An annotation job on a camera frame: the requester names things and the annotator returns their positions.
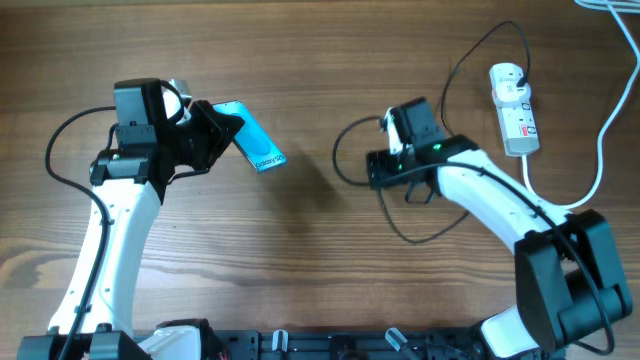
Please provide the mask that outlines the blue Galaxy smartphone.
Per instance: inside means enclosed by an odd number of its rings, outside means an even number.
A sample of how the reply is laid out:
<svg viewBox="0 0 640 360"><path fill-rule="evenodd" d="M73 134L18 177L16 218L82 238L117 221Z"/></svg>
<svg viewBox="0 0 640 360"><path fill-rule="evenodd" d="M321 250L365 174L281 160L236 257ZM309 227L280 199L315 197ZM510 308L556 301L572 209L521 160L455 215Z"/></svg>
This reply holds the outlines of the blue Galaxy smartphone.
<svg viewBox="0 0 640 360"><path fill-rule="evenodd" d="M234 137L234 144L258 173L275 169L287 162L286 156L242 102L218 103L213 108L219 113L236 116L244 121Z"/></svg>

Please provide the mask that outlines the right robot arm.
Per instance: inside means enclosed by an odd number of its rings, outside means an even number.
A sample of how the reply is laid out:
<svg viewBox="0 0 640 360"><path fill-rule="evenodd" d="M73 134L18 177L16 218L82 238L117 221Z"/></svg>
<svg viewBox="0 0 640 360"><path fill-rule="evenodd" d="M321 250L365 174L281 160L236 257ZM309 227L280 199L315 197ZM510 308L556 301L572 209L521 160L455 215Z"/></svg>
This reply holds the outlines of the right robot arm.
<svg viewBox="0 0 640 360"><path fill-rule="evenodd" d="M582 346L602 330L614 347L612 324L633 300L614 234L594 210L573 213L529 192L500 170L476 143L448 137L423 97L391 107L379 119L386 150L367 155L372 189L427 185L463 207L514 256L516 303L479 325L488 356L508 359Z"/></svg>

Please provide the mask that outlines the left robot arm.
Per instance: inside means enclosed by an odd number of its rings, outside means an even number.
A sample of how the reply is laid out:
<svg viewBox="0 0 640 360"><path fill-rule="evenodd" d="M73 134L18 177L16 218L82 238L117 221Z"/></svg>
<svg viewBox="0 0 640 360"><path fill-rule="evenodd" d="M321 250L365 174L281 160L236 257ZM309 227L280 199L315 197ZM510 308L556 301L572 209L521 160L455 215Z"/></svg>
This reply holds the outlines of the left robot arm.
<svg viewBox="0 0 640 360"><path fill-rule="evenodd" d="M92 201L81 252L45 334L26 336L20 359L219 359L224 347L205 319L167 321L134 339L133 300L145 241L167 187L208 173L245 122L193 101L166 80L114 86L117 122L90 166L89 187L60 175Z"/></svg>

